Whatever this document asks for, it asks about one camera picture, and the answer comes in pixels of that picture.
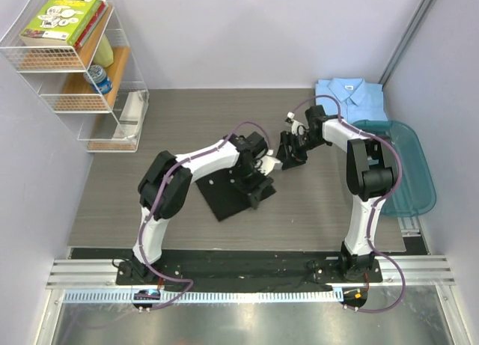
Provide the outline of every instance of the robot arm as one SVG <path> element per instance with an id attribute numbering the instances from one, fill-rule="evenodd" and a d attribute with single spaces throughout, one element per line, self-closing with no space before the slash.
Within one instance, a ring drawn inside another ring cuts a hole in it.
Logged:
<path id="1" fill-rule="evenodd" d="M 138 191 L 141 203 L 141 224 L 150 214 L 151 206 L 165 173 L 175 163 L 194 157 L 206 150 L 215 150 L 180 166 L 172 175 L 162 194 L 160 205 L 143 233 L 143 250 L 148 263 L 154 263 L 162 256 L 162 242 L 170 219 L 180 211 L 191 183 L 221 169 L 231 168 L 231 176 L 238 184 L 238 190 L 245 192 L 250 205 L 257 208 L 261 192 L 272 183 L 267 175 L 273 170 L 277 159 L 267 155 L 267 145 L 263 137 L 253 132 L 248 138 L 233 135 L 225 145 L 223 140 L 192 153 L 173 156 L 168 151 L 161 152 L 153 161 Z M 138 240 L 133 247 L 135 258 L 143 263 Z"/>
<path id="2" fill-rule="evenodd" d="M 345 277 L 353 279 L 372 268 L 374 253 L 367 241 L 367 223 L 372 205 L 389 192 L 397 180 L 394 157 L 378 141 L 347 129 L 336 115 L 327 116 L 322 106 L 310 107 L 305 116 L 308 127 L 294 120 L 294 114 L 288 114 L 286 122 L 291 131 L 281 133 L 277 157 L 285 170 L 305 164 L 307 152 L 322 144 L 336 144 L 347 153 L 346 180 L 353 194 L 353 212 L 350 229 L 341 245 L 340 262 Z M 372 243 L 383 204 L 381 201 L 376 205 L 370 226 Z"/>

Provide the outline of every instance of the stack of books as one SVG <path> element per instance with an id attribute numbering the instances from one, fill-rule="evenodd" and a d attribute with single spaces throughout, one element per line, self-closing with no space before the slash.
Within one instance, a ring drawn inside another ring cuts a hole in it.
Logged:
<path id="1" fill-rule="evenodd" d="M 90 37 L 107 8 L 103 0 L 48 0 L 20 38 L 26 46 L 79 48 Z"/>

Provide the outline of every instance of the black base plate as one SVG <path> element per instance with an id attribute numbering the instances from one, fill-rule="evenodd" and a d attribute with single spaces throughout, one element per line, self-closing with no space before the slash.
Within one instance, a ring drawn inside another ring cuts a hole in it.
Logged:
<path id="1" fill-rule="evenodd" d="M 205 293 L 291 293 L 330 291 L 326 283 L 348 283 L 341 277 L 337 260 L 327 259 L 338 253 L 299 251 L 183 251 L 164 250 L 154 264 L 161 273 L 174 278 L 191 278 L 193 291 Z M 122 263 L 120 268 L 128 266 Z M 370 283 L 382 281 L 379 264 L 367 273 Z M 356 282 L 364 282 L 361 277 Z M 118 285 L 138 285 L 138 280 L 117 276 Z M 154 278 L 147 284 L 156 285 Z M 165 283 L 165 289 L 179 291 L 184 284 Z"/>
<path id="2" fill-rule="evenodd" d="M 219 222 L 251 207 L 247 194 L 231 184 L 230 179 L 229 170 L 222 169 L 196 181 L 201 194 Z M 267 186 L 261 194 L 261 200 L 275 193 L 276 190 L 272 186 Z"/>

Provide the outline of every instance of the green book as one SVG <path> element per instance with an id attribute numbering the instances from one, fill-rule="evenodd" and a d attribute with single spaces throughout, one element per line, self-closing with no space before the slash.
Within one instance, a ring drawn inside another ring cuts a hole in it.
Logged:
<path id="1" fill-rule="evenodd" d="M 73 46 L 101 3 L 100 0 L 48 0 L 20 38 L 27 46 Z"/>

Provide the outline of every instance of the red book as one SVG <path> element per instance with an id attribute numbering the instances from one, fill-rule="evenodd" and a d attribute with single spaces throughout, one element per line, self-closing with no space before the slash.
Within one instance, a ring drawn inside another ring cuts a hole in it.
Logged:
<path id="1" fill-rule="evenodd" d="M 74 46 L 75 48 L 79 48 L 85 44 L 86 40 L 90 37 L 91 32 L 93 32 L 98 22 L 102 19 L 103 14 L 105 14 L 106 8 L 106 2 L 102 1 L 102 4 L 98 7 L 97 12 L 93 15 L 93 17 L 91 17 L 90 22 L 88 22 L 82 34 L 80 34 L 80 37 L 78 37 L 78 40 L 76 40 Z"/>

